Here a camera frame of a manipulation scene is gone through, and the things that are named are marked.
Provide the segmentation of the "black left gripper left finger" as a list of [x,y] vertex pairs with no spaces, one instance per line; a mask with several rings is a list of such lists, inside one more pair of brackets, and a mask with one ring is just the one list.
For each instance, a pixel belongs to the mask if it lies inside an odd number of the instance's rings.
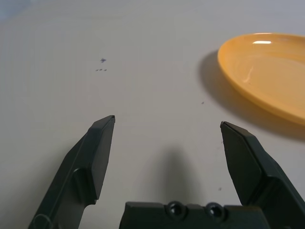
[[99,199],[109,162],[115,117],[92,124],[66,154],[30,229],[77,229],[84,210]]

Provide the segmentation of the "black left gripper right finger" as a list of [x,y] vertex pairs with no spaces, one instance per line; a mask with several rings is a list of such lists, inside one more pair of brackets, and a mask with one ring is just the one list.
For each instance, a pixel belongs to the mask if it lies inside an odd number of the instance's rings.
[[229,122],[220,129],[241,204],[259,207],[272,229],[303,229],[305,202],[279,164],[247,130]]

